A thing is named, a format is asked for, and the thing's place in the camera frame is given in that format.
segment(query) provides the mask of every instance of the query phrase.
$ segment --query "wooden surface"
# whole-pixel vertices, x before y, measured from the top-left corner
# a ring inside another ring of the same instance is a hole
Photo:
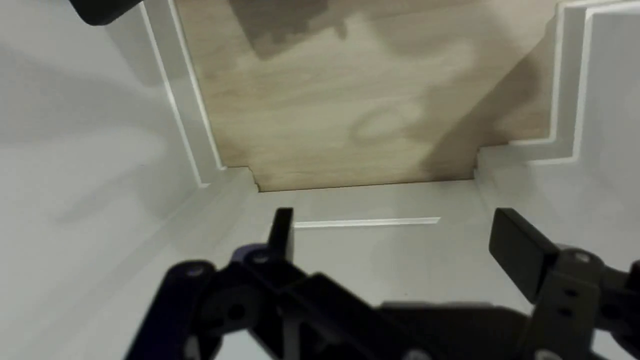
[[[226,166],[261,190],[470,179],[548,135],[557,0],[176,0]]]

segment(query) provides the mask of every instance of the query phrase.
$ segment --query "white trim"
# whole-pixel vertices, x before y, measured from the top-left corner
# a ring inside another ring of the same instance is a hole
[[[562,9],[588,9],[588,6],[606,6],[614,3],[624,3],[624,0],[576,0],[576,3],[563,3],[560,4]]]
[[[563,58],[563,38],[566,38],[566,28],[563,28],[563,9],[557,4],[557,23],[555,23],[555,41],[553,41],[553,79],[552,79],[552,112],[549,112],[549,142],[557,140],[557,131],[560,131],[560,71],[562,71],[562,58]]]
[[[294,223],[294,228],[296,231],[324,231],[324,228],[434,227],[434,224],[440,224],[440,217]]]
[[[216,146],[216,140],[213,140],[209,119],[206,115],[206,107],[203,107],[202,92],[199,92],[199,87],[197,87],[196,71],[194,71],[191,58],[187,54],[185,43],[184,43],[184,33],[181,33],[181,24],[179,24],[179,17],[176,12],[176,3],[174,0],[167,0],[167,11],[169,11],[169,17],[171,17],[171,20],[176,24],[177,44],[179,44],[181,56],[185,58],[185,72],[187,72],[190,85],[191,85],[194,94],[196,94],[196,102],[197,102],[197,110],[199,110],[199,116],[202,116],[202,125],[206,129],[208,144],[211,146],[211,152],[213,152],[213,158],[216,158],[216,166],[219,170],[226,170],[226,166],[219,160],[219,152],[217,152],[217,146]]]
[[[223,169],[219,166],[219,155],[187,56],[177,12],[171,0],[146,3],[144,9],[155,56],[163,64],[163,79],[171,90],[174,107],[197,170],[197,184],[206,188],[219,179]]]
[[[176,96],[174,96],[174,90],[171,90],[171,87],[169,87],[169,80],[167,80],[163,63],[161,63],[161,56],[160,56],[160,49],[158,49],[158,43],[155,43],[155,35],[154,35],[154,31],[152,31],[152,23],[149,23],[148,12],[146,12],[146,3],[139,4],[139,12],[141,12],[141,23],[144,23],[144,28],[146,28],[146,33],[148,33],[148,38],[149,38],[149,43],[152,43],[154,58],[155,58],[158,69],[160,69],[160,79],[161,79],[161,85],[163,85],[163,90],[166,90],[166,98],[167,98],[169,108],[171,108],[174,119],[176,119],[176,127],[177,127],[177,133],[179,133],[179,139],[181,139],[181,144],[184,144],[184,150],[185,150],[185,157],[187,157],[187,164],[191,166],[191,173],[194,173],[194,177],[196,177],[197,186],[199,186],[199,188],[206,188],[208,184],[202,182],[202,177],[199,177],[199,170],[197,170],[197,164],[196,164],[191,146],[190,146],[187,136],[185,136],[185,131],[184,131],[184,121],[181,121],[181,116],[179,116],[179,110],[177,110],[177,104],[176,104]]]
[[[585,11],[583,17],[583,43],[581,43],[581,69],[580,69],[580,88],[578,88],[578,116],[576,116],[576,142],[574,142],[574,160],[580,158],[583,142],[583,116],[585,116],[585,96],[588,96],[588,72],[589,72],[589,51],[593,36],[593,17],[606,12],[634,11],[640,3],[614,3],[606,6],[593,6]]]

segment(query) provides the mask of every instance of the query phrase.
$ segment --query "black robotic claw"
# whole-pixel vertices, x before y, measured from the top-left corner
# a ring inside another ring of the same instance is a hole
[[[70,0],[90,27],[105,27],[133,9],[139,0]]]
[[[219,273],[174,266],[128,360],[213,358],[221,336],[248,330],[281,360],[588,360],[596,329],[638,358],[640,266],[606,269],[560,250],[513,211],[495,211],[489,252],[533,304],[370,309],[321,274],[290,262],[292,211],[277,211],[267,245],[236,250]]]

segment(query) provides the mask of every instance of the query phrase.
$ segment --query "white wall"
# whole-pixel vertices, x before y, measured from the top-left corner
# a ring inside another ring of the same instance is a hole
[[[525,144],[486,148],[478,188],[488,207],[512,207],[553,242],[591,250],[627,271],[640,260],[640,3],[581,3],[566,12],[583,36],[580,49],[566,44],[562,54],[580,53],[578,85],[574,90],[555,85],[578,94],[569,101],[578,101],[576,119],[563,119],[576,125],[574,152],[530,160]],[[607,336],[596,349],[606,358],[629,358]]]
[[[216,182],[221,162],[213,146],[209,121],[203,110],[196,72],[181,36],[174,0],[144,3],[149,28],[163,64],[171,101],[176,104],[184,136],[187,139],[199,182]]]
[[[0,3],[0,358],[60,347],[196,188],[139,11],[87,28],[67,0]]]

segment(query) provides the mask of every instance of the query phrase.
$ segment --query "wood grain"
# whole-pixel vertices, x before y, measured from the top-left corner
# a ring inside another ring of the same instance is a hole
[[[548,135],[557,0],[176,0],[226,166],[261,190],[470,179]]]

